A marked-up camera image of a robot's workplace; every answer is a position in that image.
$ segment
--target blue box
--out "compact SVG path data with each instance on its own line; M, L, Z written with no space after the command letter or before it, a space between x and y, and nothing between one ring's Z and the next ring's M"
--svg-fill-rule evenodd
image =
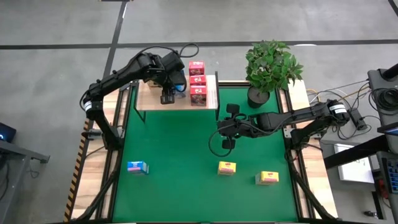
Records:
M127 171L132 174L149 174L149 166L144 161L127 162Z

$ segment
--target green mat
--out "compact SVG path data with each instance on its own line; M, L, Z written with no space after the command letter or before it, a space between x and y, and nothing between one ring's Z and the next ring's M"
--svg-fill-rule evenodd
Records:
M256 110L246 93L247 88L220 88L220 119L227 116L227 103L241 105L246 114L278 112L275 93ZM296 221L282 132L240 138L228 157L219 158L207 145L215 130L214 111L150 111L144 124L131 108L113 221ZM221 141L216 135L212 146L225 153ZM128 161L145 161L149 175L128 173ZM219 161L236 162L235 175L217 175ZM279 172L279 183L255 185L262 170Z

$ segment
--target red box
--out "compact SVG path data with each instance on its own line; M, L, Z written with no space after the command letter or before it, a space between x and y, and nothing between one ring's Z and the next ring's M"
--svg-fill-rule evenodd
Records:
M191 86L191 106L206 106L206 86Z
M189 77L189 85L206 85L206 75L192 75Z
M190 61L189 62L189 75L204 75L205 62L204 61Z

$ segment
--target gray floor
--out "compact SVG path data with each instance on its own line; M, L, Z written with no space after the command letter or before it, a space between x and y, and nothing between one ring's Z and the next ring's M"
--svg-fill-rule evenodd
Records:
M96 0L3 0L0 45L110 44L120 6L120 2ZM127 4L119 43L261 39L398 39L398 17L387 0L136 0ZM242 80L248 49L203 47L195 59L205 61L207 73L219 71L222 80ZM138 50L117 49L112 68L124 66ZM108 52L0 50L0 121L18 130L18 145L51 155L45 166L33 163L40 176L25 178L13 223L62 221L85 118L78 100L91 82L102 77ZM167 51L152 52L163 55ZM292 52L305 66L307 88L316 90L365 80L368 70L398 62L398 44L294 46ZM341 90L351 93L360 86ZM359 111L377 115L367 98L361 100ZM377 136L378 121L369 118L367 123L374 129L353 142ZM343 131L352 132L352 124ZM328 133L325 139L337 137ZM329 170L329 176L340 218L392 223L390 213L388 221L361 214L374 210L368 186L342 183L336 170Z

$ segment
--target stacked boxes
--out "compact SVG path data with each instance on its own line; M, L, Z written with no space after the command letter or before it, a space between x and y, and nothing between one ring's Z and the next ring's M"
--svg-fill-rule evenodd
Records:
M206 86L191 86L191 106L206 106Z
M261 171L256 175L257 185L269 185L279 182L278 172Z
M219 175L234 175L236 172L236 163L234 162L223 162L218 163L218 174Z
M189 75L204 75L205 74L205 62L204 61L190 61L189 62Z
M204 61L189 62L191 106L207 105L207 87Z
M127 171L132 174L149 174L149 166L144 161L127 162Z
M206 75L192 75L189 77L189 84L195 85L206 85Z

